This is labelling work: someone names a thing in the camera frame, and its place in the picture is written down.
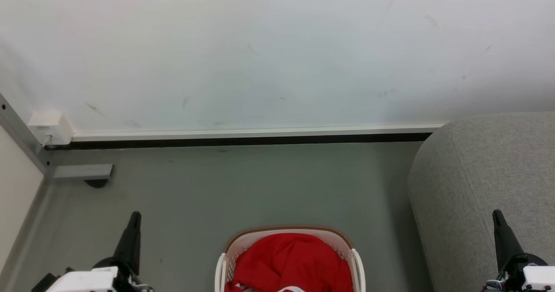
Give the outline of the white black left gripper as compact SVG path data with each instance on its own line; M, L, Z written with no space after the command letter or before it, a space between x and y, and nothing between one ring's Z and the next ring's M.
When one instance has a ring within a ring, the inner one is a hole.
M140 282L141 213L134 211L113 258L106 258L89 271L67 268L63 276L46 274L32 292L152 292Z

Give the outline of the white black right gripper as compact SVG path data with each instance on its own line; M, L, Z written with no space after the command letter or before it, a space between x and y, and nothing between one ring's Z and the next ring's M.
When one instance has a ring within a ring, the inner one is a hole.
M526 254L501 210L492 213L497 278L483 285L484 292L553 292L555 267Z

